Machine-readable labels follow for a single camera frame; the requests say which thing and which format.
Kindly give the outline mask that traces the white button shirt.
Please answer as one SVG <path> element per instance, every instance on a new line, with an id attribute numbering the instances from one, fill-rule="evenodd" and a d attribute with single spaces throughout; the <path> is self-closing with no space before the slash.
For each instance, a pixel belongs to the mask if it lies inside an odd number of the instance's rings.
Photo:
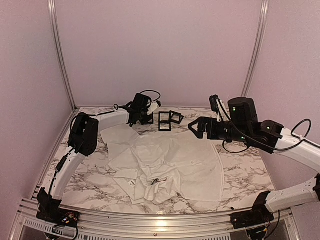
<path id="1" fill-rule="evenodd" d="M 160 205 L 177 195 L 198 202 L 222 200 L 224 173 L 213 142 L 190 131 L 140 135 L 131 127 L 105 129 L 113 180 L 135 204 Z M 166 181 L 151 185 L 155 179 Z"/>

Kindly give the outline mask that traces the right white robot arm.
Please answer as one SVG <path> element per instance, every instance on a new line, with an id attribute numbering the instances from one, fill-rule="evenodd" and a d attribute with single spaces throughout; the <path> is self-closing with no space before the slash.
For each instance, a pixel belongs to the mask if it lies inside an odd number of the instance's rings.
<path id="1" fill-rule="evenodd" d="M 217 95 L 209 101 L 216 117 L 201 116 L 188 125 L 198 139 L 243 143 L 247 149 L 293 161 L 294 166 L 304 166 L 316 174 L 291 187 L 261 193 L 247 214 L 252 224 L 260 223 L 268 212 L 320 201 L 320 146 L 308 140 L 307 133 L 298 135 L 274 120 L 259 121 L 252 98 L 233 98 L 227 108 Z"/>

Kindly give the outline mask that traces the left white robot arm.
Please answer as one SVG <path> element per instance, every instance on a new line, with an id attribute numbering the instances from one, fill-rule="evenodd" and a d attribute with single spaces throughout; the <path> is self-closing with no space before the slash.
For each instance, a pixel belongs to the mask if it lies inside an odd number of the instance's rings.
<path id="1" fill-rule="evenodd" d="M 112 110 L 98 114 L 80 112 L 70 124 L 69 137 L 65 155 L 57 164 L 48 190 L 42 187 L 37 195 L 44 215 L 53 223 L 63 219 L 63 211 L 59 205 L 65 188 L 78 166 L 96 151 L 98 135 L 101 131 L 118 125 L 132 127 L 137 122 L 142 125 L 153 120 L 153 112 L 161 107 L 161 102 L 152 100 L 143 92 L 137 93 L 133 101 L 126 105 L 113 106 Z"/>

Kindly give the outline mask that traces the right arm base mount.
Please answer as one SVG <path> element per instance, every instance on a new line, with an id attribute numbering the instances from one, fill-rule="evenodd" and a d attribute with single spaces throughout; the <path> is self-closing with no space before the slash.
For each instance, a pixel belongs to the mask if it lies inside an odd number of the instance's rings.
<path id="1" fill-rule="evenodd" d="M 273 221 L 274 215 L 267 207 L 267 196 L 271 192 L 265 191 L 258 195 L 250 210 L 235 212 L 230 215 L 230 222 L 234 229 L 247 228 Z"/>

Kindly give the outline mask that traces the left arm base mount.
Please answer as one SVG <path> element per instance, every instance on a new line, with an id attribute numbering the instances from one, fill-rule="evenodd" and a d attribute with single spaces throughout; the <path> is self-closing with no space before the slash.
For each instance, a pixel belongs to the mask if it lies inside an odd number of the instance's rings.
<path id="1" fill-rule="evenodd" d="M 42 187 L 36 197 L 38 201 L 38 211 L 36 218 L 59 226 L 76 228 L 79 222 L 80 213 L 64 208 L 60 208 L 62 200 L 53 199 Z"/>

